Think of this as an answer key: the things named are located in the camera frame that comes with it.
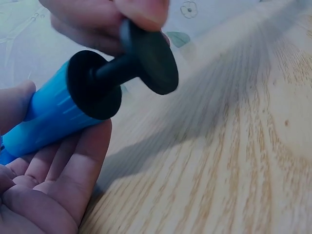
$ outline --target hand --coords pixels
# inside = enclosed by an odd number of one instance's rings
[[[52,13],[51,23],[58,32],[112,56],[122,53],[119,26],[124,17],[147,31],[159,31],[169,9],[169,0],[39,1]]]
[[[0,130],[20,123],[35,91],[32,82],[0,90]],[[112,125],[106,121],[0,165],[0,233],[73,234],[101,170]]]

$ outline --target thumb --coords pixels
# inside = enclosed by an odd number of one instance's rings
[[[35,91],[35,84],[29,80],[14,88],[0,89],[1,135],[23,121],[30,98]]]
[[[147,31],[159,31],[168,17],[169,0],[114,0],[118,10]]]

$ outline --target wooden table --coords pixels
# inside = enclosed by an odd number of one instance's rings
[[[312,8],[262,2],[175,56],[178,90],[113,119],[80,232],[311,233]]]

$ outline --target floral pattern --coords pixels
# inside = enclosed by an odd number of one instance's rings
[[[194,1],[186,1],[180,7],[181,13],[187,19],[195,18],[198,14],[197,5]]]

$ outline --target blue plastic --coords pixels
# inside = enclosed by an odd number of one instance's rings
[[[0,164],[1,165],[6,165],[9,164],[10,162],[14,161],[16,158],[7,152],[6,149],[1,151],[0,154]]]
[[[3,136],[8,154],[1,154],[0,157],[21,157],[64,136],[102,122],[87,116],[71,99],[66,86],[67,65],[68,62],[63,64],[57,73],[34,93],[24,122]]]

